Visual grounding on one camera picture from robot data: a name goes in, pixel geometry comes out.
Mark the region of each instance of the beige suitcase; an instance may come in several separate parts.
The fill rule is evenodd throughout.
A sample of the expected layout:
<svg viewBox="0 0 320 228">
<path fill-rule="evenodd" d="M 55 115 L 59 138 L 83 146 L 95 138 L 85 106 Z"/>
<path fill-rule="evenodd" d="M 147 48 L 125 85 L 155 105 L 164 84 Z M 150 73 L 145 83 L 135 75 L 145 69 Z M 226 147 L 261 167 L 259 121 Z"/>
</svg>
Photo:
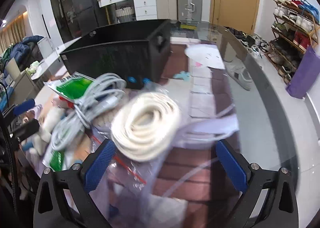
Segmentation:
<svg viewBox="0 0 320 228">
<path fill-rule="evenodd" d="M 156 0 L 158 19 L 178 20 L 177 0 Z"/>
</svg>

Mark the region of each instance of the silver suitcase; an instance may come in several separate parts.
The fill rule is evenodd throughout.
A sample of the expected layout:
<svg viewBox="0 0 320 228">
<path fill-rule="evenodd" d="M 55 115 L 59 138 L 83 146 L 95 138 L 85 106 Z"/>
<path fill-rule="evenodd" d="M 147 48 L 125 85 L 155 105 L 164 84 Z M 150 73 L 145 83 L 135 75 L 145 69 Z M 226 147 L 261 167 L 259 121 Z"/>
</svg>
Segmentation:
<svg viewBox="0 0 320 228">
<path fill-rule="evenodd" d="M 178 20 L 201 22 L 202 0 L 178 0 Z"/>
</svg>

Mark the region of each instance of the baseboard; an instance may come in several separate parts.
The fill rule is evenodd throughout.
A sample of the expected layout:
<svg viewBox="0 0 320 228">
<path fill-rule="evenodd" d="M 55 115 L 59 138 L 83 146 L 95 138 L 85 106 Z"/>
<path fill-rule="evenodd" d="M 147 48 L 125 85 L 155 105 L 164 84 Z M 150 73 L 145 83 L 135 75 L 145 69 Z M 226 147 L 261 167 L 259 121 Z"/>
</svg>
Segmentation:
<svg viewBox="0 0 320 228">
<path fill-rule="evenodd" d="M 306 103 L 306 106 L 307 106 L 307 108 L 308 108 L 308 110 L 310 112 L 313 124 L 315 126 L 316 133 L 317 133 L 317 136 L 318 136 L 318 140 L 320 140 L 320 116 L 319 116 L 319 113 L 316 110 L 312 100 L 310 99 L 310 96 L 309 96 L 308 93 L 305 96 L 305 103 Z"/>
</svg>

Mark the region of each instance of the red shoe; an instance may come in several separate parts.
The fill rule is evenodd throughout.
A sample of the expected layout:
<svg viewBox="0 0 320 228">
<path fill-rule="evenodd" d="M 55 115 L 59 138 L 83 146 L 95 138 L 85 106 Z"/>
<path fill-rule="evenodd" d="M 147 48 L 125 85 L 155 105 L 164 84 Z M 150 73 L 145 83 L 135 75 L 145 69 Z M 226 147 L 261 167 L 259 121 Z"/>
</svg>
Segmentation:
<svg viewBox="0 0 320 228">
<path fill-rule="evenodd" d="M 301 43 L 299 44 L 299 48 L 303 51 L 306 51 L 308 47 L 310 46 L 310 39 L 304 35 L 302 35 Z"/>
<path fill-rule="evenodd" d="M 295 35 L 294 35 L 294 40 L 293 40 L 293 43 L 297 46 L 299 46 L 299 44 L 301 43 L 301 40 L 302 40 L 302 36 L 303 34 L 296 31 Z"/>
<path fill-rule="evenodd" d="M 296 8 L 299 8 L 298 5 L 303 5 L 303 3 L 300 0 L 292 0 L 291 5 L 295 6 Z"/>
</svg>

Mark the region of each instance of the purple bag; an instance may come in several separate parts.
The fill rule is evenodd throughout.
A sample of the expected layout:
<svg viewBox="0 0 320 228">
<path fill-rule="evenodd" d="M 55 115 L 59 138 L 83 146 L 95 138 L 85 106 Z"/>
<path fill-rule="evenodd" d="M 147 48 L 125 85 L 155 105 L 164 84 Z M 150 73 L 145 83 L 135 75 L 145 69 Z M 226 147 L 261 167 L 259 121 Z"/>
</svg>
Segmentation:
<svg viewBox="0 0 320 228">
<path fill-rule="evenodd" d="M 316 55 L 312 46 L 309 46 L 303 59 L 291 79 L 286 90 L 290 96 L 302 99 L 311 88 L 320 73 L 320 57 Z"/>
</svg>

